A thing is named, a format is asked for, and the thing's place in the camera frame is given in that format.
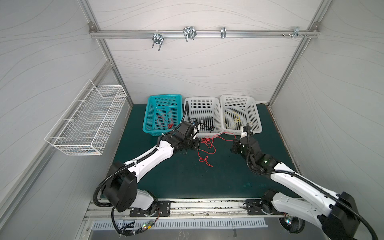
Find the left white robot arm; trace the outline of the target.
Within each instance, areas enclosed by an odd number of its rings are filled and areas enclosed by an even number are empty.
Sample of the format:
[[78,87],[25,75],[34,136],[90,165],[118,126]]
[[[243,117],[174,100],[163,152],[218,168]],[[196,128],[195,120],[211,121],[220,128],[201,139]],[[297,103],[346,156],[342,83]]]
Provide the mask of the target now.
[[150,150],[125,163],[111,165],[106,178],[94,191],[93,202],[97,207],[113,207],[119,213],[132,208],[141,209],[148,216],[155,213],[157,198],[148,191],[138,189],[138,183],[149,171],[176,153],[198,150],[200,125],[191,121],[189,109],[189,102],[186,101],[179,125],[159,136]]

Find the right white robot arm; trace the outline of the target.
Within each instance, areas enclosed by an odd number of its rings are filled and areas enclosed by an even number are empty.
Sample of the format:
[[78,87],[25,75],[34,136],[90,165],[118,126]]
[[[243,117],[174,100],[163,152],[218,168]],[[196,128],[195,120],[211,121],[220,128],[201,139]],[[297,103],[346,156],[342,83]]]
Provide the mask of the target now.
[[252,173],[268,177],[301,197],[298,200],[269,190],[259,204],[265,214],[280,212],[297,217],[319,227],[331,240],[353,240],[360,225],[367,228],[373,240],[378,239],[373,227],[359,214],[353,196],[323,188],[264,154],[250,125],[241,127],[240,138],[234,139],[231,151],[244,158]]

